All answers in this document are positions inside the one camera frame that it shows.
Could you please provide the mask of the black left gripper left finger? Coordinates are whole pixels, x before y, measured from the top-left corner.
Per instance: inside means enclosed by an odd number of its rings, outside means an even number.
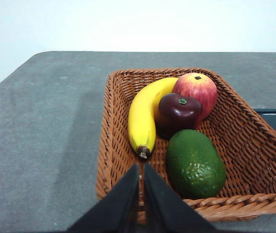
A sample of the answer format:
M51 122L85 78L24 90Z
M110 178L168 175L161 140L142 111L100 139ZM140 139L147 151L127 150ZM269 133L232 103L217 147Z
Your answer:
M139 207L139 167L134 164L112 190L67 229L68 233L129 233Z

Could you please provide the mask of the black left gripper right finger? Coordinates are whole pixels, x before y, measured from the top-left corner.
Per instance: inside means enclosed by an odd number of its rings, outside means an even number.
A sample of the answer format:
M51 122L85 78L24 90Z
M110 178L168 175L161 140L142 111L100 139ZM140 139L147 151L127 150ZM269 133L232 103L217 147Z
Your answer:
M150 164L144 164L144 204L151 233L217 232L166 184Z

